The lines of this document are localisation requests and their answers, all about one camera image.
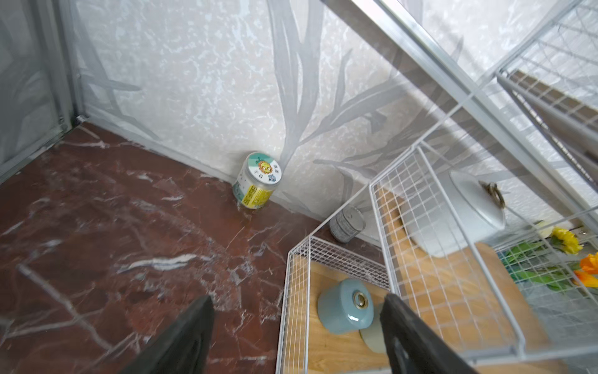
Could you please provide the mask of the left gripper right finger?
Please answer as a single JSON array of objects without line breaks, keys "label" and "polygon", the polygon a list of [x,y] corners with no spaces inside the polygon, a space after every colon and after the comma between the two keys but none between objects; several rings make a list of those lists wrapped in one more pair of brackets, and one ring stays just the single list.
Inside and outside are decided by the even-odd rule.
[{"label": "left gripper right finger", "polygon": [[391,372],[476,372],[398,295],[387,294],[380,320]]}]

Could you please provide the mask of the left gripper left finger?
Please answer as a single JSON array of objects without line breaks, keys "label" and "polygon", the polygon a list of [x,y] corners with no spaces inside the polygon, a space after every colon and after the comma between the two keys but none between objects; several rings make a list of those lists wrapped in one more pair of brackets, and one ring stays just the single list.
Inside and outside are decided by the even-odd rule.
[{"label": "left gripper left finger", "polygon": [[122,373],[202,373],[213,334],[213,300],[196,299]]}]

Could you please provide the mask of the white wire shelf rack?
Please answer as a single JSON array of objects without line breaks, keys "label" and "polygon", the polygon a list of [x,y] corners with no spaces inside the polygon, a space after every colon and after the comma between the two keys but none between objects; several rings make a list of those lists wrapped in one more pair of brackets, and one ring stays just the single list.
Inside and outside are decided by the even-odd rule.
[{"label": "white wire shelf rack", "polygon": [[[275,41],[275,68],[283,114],[291,125],[295,147],[311,143],[359,118],[373,124],[396,123],[386,106],[400,96],[425,96],[417,115],[388,142],[373,151],[352,154],[336,163],[347,177],[360,174],[364,184],[354,190],[345,182],[347,204],[367,202],[366,221],[376,230],[383,262],[310,234],[289,254],[283,319],[277,353],[278,373],[307,373],[320,363],[339,363],[355,372],[353,354],[335,355],[317,348],[330,334],[308,311],[316,306],[317,271],[328,279],[349,275],[391,291],[453,349],[484,366],[544,362],[559,364],[597,349],[597,322],[586,314],[597,309],[596,297],[585,288],[559,293],[531,282],[516,283],[499,254],[534,232],[531,220],[515,207],[522,193],[508,192],[507,212],[515,218],[506,230],[482,242],[470,243],[447,257],[432,257],[406,233],[400,207],[427,177],[462,171],[484,182],[519,180],[527,194],[560,215],[560,222],[581,222],[597,230],[597,208],[567,187],[555,168],[504,115],[493,101],[492,87],[518,107],[525,92],[511,76],[483,76],[473,81],[401,4],[388,1],[348,1],[328,5],[310,1],[306,28],[297,25],[291,3],[268,4]],[[307,132],[320,93],[319,62],[325,11],[344,21],[355,19],[361,37],[374,31],[397,48],[389,78],[353,97],[346,95],[345,55],[339,66],[333,107]]]}]

